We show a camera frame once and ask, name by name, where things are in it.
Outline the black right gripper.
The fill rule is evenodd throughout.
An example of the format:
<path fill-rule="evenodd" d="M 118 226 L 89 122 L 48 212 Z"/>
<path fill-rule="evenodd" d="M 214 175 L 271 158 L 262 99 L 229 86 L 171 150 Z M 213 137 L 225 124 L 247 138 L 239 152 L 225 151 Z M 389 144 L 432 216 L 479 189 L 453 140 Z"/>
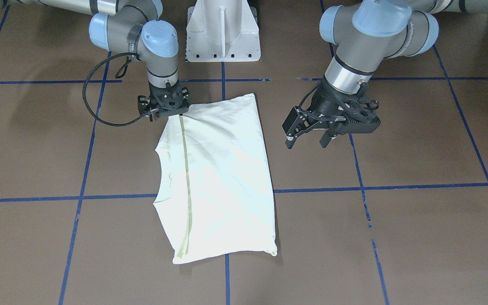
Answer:
<path fill-rule="evenodd" d="M 191 96 L 180 83 L 165 88 L 150 84 L 150 96 L 138 95 L 137 107 L 141 117 L 147 116 L 151 122 L 161 116 L 174 116 L 189 111 Z"/>

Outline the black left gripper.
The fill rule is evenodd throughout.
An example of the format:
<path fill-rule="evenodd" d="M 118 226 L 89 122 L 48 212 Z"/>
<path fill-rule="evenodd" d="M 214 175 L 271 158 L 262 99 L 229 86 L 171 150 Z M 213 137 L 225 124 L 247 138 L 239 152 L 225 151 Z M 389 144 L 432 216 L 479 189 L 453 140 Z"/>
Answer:
<path fill-rule="evenodd" d="M 287 149 L 292 149 L 297 138 L 313 129 L 318 129 L 325 120 L 329 120 L 333 123 L 329 123 L 329 129 L 325 130 L 319 140 L 321 147 L 326 148 L 338 135 L 334 130 L 336 123 L 345 120 L 339 102 L 345 101 L 352 95 L 366 95 L 367 90 L 368 84 L 364 82 L 359 85 L 356 94 L 346 94 L 332 87 L 327 79 L 321 79 L 308 111 L 293 107 L 282 124 L 287 138 L 285 142 Z"/>

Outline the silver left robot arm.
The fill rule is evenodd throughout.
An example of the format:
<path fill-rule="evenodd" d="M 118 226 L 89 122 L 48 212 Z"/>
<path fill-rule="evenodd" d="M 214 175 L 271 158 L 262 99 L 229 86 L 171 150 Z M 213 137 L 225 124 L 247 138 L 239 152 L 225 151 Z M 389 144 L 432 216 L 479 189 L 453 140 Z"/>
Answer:
<path fill-rule="evenodd" d="M 386 58 L 429 50 L 439 36 L 434 14 L 442 11 L 488 14 L 488 0 L 364 0 L 327 8 L 319 32 L 337 49 L 308 93 L 310 106 L 295 106 L 283 122 L 287 147 L 311 130 L 325 131 L 322 147 L 337 135 L 376 130 L 378 102 L 366 96 L 370 78 Z"/>

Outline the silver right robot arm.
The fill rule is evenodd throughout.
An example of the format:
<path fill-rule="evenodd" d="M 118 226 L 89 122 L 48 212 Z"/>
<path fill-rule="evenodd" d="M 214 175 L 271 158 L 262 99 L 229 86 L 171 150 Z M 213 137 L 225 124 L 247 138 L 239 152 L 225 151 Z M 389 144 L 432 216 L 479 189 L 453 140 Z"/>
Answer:
<path fill-rule="evenodd" d="M 112 52 L 113 58 L 126 57 L 117 78 L 122 78 L 134 61 L 146 65 L 150 93 L 138 97 L 141 118 L 188 112 L 189 91 L 178 77 L 177 32 L 161 20 L 160 0 L 39 0 L 38 4 L 91 15 L 91 42 Z"/>

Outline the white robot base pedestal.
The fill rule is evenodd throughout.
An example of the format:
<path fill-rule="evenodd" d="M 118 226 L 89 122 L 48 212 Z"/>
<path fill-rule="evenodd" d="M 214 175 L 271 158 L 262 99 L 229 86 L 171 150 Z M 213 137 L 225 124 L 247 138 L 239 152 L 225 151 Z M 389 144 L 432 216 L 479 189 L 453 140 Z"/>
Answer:
<path fill-rule="evenodd" d="M 246 0 L 198 0 L 187 11 L 188 62 L 251 62 L 261 58 L 256 9 Z"/>

